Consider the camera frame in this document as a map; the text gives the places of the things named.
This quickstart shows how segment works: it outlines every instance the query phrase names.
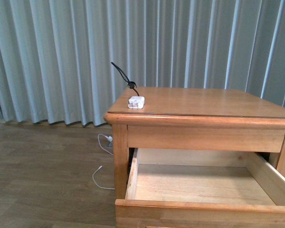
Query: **wooden floor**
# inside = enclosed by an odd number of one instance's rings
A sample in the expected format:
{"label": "wooden floor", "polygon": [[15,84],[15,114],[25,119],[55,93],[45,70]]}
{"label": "wooden floor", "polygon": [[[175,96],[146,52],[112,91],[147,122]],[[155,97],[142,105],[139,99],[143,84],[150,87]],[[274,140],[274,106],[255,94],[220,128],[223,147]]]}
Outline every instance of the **wooden floor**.
{"label": "wooden floor", "polygon": [[98,146],[110,129],[0,124],[0,228],[111,228],[113,157]]}

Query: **white power adapter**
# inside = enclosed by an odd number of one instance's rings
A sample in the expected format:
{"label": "white power adapter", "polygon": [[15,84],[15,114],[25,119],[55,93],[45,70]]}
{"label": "white power adapter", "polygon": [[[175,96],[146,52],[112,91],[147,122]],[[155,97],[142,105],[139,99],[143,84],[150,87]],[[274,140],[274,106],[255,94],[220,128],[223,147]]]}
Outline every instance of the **white power adapter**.
{"label": "white power adapter", "polygon": [[143,106],[144,106],[144,97],[143,96],[132,96],[129,99],[129,102],[128,102],[129,108],[142,109]]}
{"label": "white power adapter", "polygon": [[108,137],[107,137],[107,140],[111,143],[111,142],[113,141],[112,136],[108,136]]}

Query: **curtain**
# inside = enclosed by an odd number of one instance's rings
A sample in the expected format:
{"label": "curtain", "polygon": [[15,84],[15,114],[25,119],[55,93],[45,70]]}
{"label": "curtain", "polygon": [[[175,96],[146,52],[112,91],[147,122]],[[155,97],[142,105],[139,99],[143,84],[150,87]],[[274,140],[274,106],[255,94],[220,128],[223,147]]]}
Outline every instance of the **curtain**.
{"label": "curtain", "polygon": [[240,89],[285,106],[285,0],[0,0],[5,121],[104,123],[126,88]]}

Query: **power cord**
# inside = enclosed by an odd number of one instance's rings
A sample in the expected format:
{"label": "power cord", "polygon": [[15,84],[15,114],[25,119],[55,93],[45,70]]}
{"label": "power cord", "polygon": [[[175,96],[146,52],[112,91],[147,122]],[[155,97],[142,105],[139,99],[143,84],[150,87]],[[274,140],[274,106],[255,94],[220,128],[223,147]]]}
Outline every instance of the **power cord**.
{"label": "power cord", "polygon": [[98,169],[93,173],[92,178],[93,178],[94,183],[95,183],[99,188],[101,188],[101,189],[115,190],[115,189],[113,189],[113,188],[105,188],[105,187],[101,187],[101,186],[99,186],[99,185],[96,183],[96,181],[95,181],[95,179],[94,179],[94,175],[95,175],[95,173],[97,173],[97,172],[98,172],[102,167],[103,167],[102,165],[101,165],[101,166],[99,166],[99,168],[98,168]]}
{"label": "power cord", "polygon": [[111,136],[106,136],[106,135],[104,135],[104,134],[99,134],[99,135],[97,136],[97,138],[98,138],[98,144],[99,144],[100,148],[103,149],[104,151],[108,152],[110,155],[113,155],[111,152],[109,152],[108,150],[106,150],[105,148],[103,148],[103,147],[101,146],[100,140],[99,140],[99,136],[100,136],[100,135],[104,136],[109,142],[112,142],[113,138],[112,138]]}
{"label": "power cord", "polygon": [[118,72],[120,73],[120,75],[122,76],[124,81],[126,81],[126,83],[128,83],[128,88],[134,90],[137,93],[137,95],[139,96],[138,91],[135,89],[135,87],[137,87],[136,83],[130,81],[128,76],[124,73],[124,71],[118,65],[116,65],[114,62],[111,62],[111,64],[118,70]]}
{"label": "power cord", "polygon": [[[100,135],[103,136],[103,137],[105,137],[105,138],[107,139],[107,141],[109,141],[109,142],[112,142],[112,141],[113,141],[113,138],[112,138],[111,136],[106,136],[106,135],[104,135],[104,134],[98,134],[98,136],[97,136],[97,138],[98,138],[98,144],[99,144],[100,148],[103,149],[104,151],[108,152],[110,155],[113,155],[111,152],[109,152],[108,150],[106,150],[104,147],[101,146],[100,140],[99,140],[99,136],[100,136]],[[94,183],[97,185],[97,187],[99,187],[99,188],[101,188],[101,189],[115,190],[115,189],[113,189],[113,188],[101,187],[101,186],[99,186],[99,185],[96,183],[96,181],[95,181],[95,179],[94,179],[94,175],[95,175],[95,173],[97,173],[102,167],[103,167],[102,165],[99,166],[99,168],[93,173],[92,179],[93,179]]]}

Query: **drawer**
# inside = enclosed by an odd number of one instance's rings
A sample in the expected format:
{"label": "drawer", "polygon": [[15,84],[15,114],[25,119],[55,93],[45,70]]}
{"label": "drawer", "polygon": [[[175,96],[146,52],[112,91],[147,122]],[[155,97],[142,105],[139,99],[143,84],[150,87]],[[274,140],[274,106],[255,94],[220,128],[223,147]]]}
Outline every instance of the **drawer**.
{"label": "drawer", "polygon": [[285,178],[254,152],[137,149],[117,228],[285,228]]}

